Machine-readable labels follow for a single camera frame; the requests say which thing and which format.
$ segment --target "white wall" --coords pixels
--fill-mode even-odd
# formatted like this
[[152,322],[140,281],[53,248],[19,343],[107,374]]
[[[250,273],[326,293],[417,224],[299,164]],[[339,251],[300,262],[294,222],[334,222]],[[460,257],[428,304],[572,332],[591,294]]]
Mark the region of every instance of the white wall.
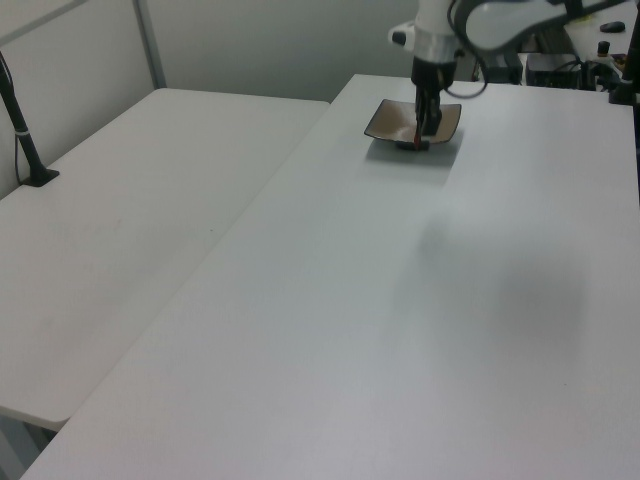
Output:
[[0,45],[86,0],[0,0]]
[[[0,49],[45,165],[153,90],[132,0],[89,0]],[[0,102],[0,198],[15,187],[13,127]]]
[[418,0],[140,3],[169,87],[332,101],[355,73],[411,73],[387,32]]

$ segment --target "gray floor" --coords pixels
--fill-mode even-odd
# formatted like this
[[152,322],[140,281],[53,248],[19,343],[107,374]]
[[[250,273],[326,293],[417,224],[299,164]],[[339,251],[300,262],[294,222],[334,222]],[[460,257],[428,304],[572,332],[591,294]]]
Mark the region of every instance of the gray floor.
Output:
[[0,480],[18,480],[49,441],[42,430],[0,416]]

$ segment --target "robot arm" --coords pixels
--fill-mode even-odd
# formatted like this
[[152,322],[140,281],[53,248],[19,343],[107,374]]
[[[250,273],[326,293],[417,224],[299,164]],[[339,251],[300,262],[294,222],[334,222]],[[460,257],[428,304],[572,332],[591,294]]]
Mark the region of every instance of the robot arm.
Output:
[[389,40],[414,56],[415,146],[438,131],[440,92],[453,83],[461,47],[475,55],[501,53],[528,35],[625,0],[420,0],[414,22],[389,32]]

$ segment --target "white table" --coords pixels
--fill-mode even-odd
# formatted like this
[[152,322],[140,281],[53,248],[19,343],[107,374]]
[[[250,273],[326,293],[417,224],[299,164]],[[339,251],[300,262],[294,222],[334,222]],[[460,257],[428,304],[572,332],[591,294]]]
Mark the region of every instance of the white table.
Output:
[[0,202],[0,414],[58,429],[327,109],[159,90]]
[[[572,23],[564,28],[573,42],[576,53],[582,60],[589,56],[595,56],[598,51],[598,42],[603,40],[611,43],[609,53],[626,54],[629,50],[637,13],[638,8],[631,0],[594,13],[588,20]],[[623,33],[602,33],[600,31],[600,25],[615,21],[625,23],[627,28]]]
[[631,109],[490,85],[427,155],[362,135],[413,95],[355,77],[24,480],[637,479]]

